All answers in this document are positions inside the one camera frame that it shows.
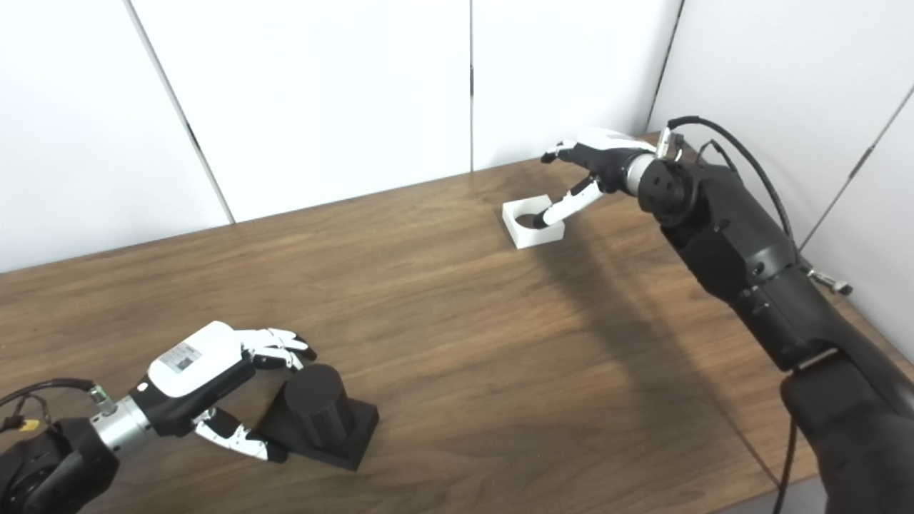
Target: black square base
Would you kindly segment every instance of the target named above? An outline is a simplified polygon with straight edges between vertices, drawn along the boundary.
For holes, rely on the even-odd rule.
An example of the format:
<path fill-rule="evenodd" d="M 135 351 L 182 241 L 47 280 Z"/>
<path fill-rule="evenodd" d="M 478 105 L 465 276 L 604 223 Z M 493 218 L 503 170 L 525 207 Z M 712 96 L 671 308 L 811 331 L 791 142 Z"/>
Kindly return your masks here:
<path fill-rule="evenodd" d="M 282 385 L 276 398 L 273 399 L 270 409 L 257 425 L 257 432 L 270 441 L 287 448 L 291 453 L 350 471 L 358 469 L 380 419 L 374 404 L 349 399 L 349 409 L 352 411 L 354 421 L 353 432 L 345 441 L 335 447 L 315 448 L 308 443 L 302 432 L 295 426 L 295 420 L 292 418 L 284 398 L 285 384 Z"/>

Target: wood grain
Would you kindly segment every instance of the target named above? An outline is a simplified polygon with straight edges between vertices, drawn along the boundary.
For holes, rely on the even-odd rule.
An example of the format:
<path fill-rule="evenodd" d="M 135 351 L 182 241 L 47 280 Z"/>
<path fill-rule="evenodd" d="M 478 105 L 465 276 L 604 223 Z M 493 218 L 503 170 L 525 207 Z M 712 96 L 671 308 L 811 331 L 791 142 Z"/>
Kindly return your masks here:
<path fill-rule="evenodd" d="M 771 490 L 735 427 L 780 462 L 781 375 L 633 200 L 514 249 L 501 204 L 581 177 L 529 161 L 0 275 L 0 391 L 126 391 L 219 319 L 300 333 L 380 409 L 358 473 L 158 441 L 93 513 L 704 513 Z M 283 378 L 223 406 L 253 424 Z"/>

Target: black cylindrical object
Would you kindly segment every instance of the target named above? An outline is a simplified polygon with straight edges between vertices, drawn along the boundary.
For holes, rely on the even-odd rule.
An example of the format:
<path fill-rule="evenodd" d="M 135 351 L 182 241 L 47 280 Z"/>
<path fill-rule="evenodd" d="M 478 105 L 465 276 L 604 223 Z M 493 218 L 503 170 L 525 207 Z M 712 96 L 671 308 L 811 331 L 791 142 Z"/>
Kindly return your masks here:
<path fill-rule="evenodd" d="M 289 379 L 284 396 L 295 424 L 315 448 L 341 444 L 352 433 L 355 421 L 336 369 L 305 367 Z"/>
<path fill-rule="evenodd" d="M 310 364 L 282 385 L 257 432 L 291 453 L 355 471 L 378 419 L 374 404 L 348 397 L 336 369 Z"/>

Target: barcode label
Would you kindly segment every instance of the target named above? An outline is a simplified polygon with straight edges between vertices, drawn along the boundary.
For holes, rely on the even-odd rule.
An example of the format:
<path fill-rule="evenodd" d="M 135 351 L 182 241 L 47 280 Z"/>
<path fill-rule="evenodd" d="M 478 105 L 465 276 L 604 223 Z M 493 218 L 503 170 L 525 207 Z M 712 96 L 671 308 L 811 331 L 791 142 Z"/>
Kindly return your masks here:
<path fill-rule="evenodd" d="M 171 371 L 180 373 L 201 357 L 203 357 L 203 354 L 198 352 L 196 348 L 187 343 L 180 343 L 176 347 L 166 351 L 159 360 L 170 368 Z"/>

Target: white square holder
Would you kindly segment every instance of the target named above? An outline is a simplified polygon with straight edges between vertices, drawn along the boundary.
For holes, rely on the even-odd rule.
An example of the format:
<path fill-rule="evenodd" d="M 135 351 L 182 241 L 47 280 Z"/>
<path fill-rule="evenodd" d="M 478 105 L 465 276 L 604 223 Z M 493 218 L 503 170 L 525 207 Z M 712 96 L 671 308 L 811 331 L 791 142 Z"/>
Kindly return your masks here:
<path fill-rule="evenodd" d="M 565 237 L 564 221 L 544 229 L 528 229 L 517 222 L 518 216 L 539 214 L 550 206 L 552 206 L 552 200 L 549 199 L 548 195 L 524 198 L 502 205 L 502 220 L 505 222 L 505 226 L 511 234 L 511 239 L 514 240 L 518 250 L 547 242 L 559 241 Z"/>

